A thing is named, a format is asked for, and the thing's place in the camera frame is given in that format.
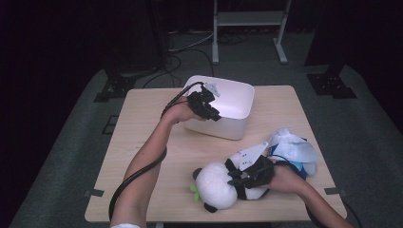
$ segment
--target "white storage box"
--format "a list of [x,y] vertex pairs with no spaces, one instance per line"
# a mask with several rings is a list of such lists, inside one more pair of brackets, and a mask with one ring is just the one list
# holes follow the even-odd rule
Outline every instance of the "white storage box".
[[[216,100],[210,104],[220,112],[221,119],[217,122],[190,120],[185,122],[184,126],[203,134],[228,140],[240,140],[245,134],[255,89],[245,83],[200,75],[189,78],[184,87],[196,82],[216,84],[220,97],[216,97]],[[193,91],[202,90],[199,85],[195,85],[185,95],[189,95]]]

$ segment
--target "metal shelf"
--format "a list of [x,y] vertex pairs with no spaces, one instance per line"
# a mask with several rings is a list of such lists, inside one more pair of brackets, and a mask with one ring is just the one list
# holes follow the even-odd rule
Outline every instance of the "metal shelf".
[[279,26],[283,11],[218,12],[218,26]]

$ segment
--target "white shelf frame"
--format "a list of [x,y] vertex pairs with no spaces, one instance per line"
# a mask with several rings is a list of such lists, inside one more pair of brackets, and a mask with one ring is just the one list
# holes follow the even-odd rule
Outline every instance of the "white shelf frame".
[[287,64],[288,60],[285,56],[281,45],[282,36],[284,34],[285,25],[288,19],[292,0],[287,0],[284,11],[237,11],[237,12],[218,12],[217,2],[214,0],[214,26],[213,26],[213,64],[218,64],[219,44],[218,27],[227,26],[279,26],[278,37],[273,39],[279,60],[282,64]]

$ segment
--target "forearm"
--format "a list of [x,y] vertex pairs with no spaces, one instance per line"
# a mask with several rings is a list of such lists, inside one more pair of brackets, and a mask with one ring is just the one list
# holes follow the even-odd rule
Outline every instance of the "forearm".
[[[175,123],[172,118],[162,118],[159,121],[148,140],[127,167],[125,179],[161,156]],[[145,227],[146,210],[159,176],[160,167],[161,165],[158,164],[127,186],[116,203],[111,225],[131,223]]]
[[312,214],[326,227],[352,227],[329,203],[308,183],[297,193]]

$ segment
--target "green leaf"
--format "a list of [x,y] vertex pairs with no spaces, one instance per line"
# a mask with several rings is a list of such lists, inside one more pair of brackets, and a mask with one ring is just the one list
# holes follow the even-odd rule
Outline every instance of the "green leaf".
[[194,183],[190,183],[190,190],[194,193],[198,192],[198,187]]
[[194,195],[193,195],[193,201],[194,202],[198,202],[199,201],[199,193],[195,193]]

